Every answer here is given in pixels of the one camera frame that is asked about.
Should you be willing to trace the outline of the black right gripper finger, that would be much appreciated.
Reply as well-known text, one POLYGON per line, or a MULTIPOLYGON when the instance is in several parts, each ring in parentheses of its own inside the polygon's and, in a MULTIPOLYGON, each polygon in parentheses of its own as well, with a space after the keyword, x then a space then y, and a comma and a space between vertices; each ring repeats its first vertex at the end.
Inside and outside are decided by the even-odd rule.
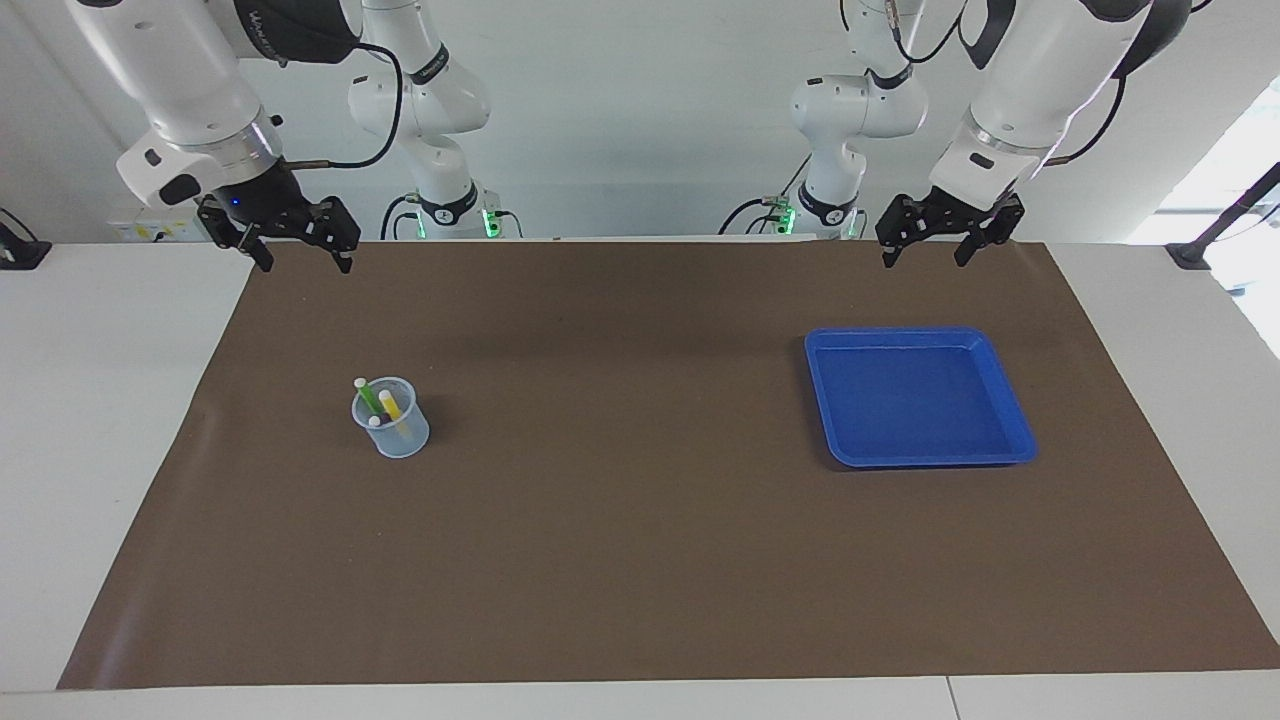
POLYGON ((338 197, 325 197, 307 206, 306 245, 328 252, 342 274, 349 274, 361 229, 338 197))
POLYGON ((256 224, 233 219, 215 197, 200 199, 197 220, 216 247, 236 250, 250 258, 261 272, 271 270, 274 256, 261 240, 260 228, 256 224))

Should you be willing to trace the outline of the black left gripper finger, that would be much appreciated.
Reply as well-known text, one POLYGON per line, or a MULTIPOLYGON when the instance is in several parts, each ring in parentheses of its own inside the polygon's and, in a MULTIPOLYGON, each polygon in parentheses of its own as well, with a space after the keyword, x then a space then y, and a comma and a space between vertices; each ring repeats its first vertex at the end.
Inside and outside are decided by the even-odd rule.
POLYGON ((977 222, 968 229, 954 252, 956 265, 964 268, 982 249, 1009 242, 1024 214, 1025 206, 1018 193, 1010 193, 997 202, 991 218, 977 222))
POLYGON ((925 206, 910 196, 895 196, 876 223, 882 263, 893 268, 901 252, 927 237, 925 206))

